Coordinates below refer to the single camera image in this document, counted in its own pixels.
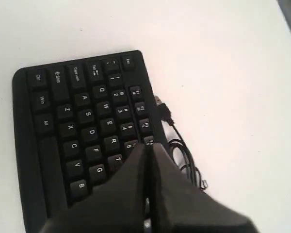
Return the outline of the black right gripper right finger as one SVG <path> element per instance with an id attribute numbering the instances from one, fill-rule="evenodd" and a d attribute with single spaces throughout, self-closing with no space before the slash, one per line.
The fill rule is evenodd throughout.
<path id="1" fill-rule="evenodd" d="M 255 233 L 250 218 L 220 204 L 180 172 L 162 144 L 148 153 L 154 233 Z"/>

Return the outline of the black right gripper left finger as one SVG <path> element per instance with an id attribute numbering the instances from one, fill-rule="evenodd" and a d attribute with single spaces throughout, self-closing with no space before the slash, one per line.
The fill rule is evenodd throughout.
<path id="1" fill-rule="evenodd" d="M 51 217 L 43 233 L 142 233 L 148 147 L 137 144 L 127 161 L 92 195 Z"/>

